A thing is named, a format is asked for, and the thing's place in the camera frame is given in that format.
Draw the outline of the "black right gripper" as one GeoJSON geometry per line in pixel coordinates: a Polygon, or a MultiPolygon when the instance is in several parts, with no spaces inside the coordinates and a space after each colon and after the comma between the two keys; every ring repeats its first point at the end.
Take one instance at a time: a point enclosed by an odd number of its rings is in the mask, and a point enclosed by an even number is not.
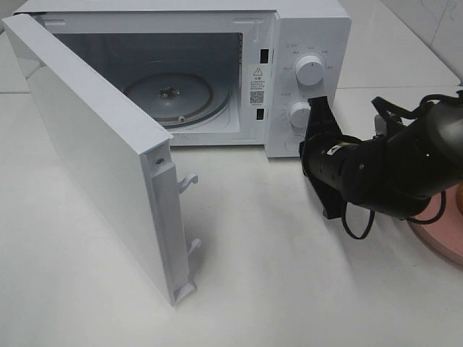
{"type": "Polygon", "coordinates": [[[300,143],[302,171],[323,206],[323,216],[340,218],[344,204],[342,166],[346,152],[359,145],[360,139],[341,133],[326,96],[307,101],[310,115],[305,140],[300,143]]]}

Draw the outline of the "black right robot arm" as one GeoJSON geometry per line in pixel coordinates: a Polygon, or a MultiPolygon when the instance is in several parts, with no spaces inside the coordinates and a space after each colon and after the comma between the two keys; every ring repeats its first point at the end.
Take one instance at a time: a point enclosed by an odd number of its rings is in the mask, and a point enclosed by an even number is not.
{"type": "Polygon", "coordinates": [[[462,96],[426,95],[412,111],[376,97],[370,140],[343,134],[327,97],[308,103],[300,159],[327,219],[347,202],[405,219],[462,181],[462,96]]]}

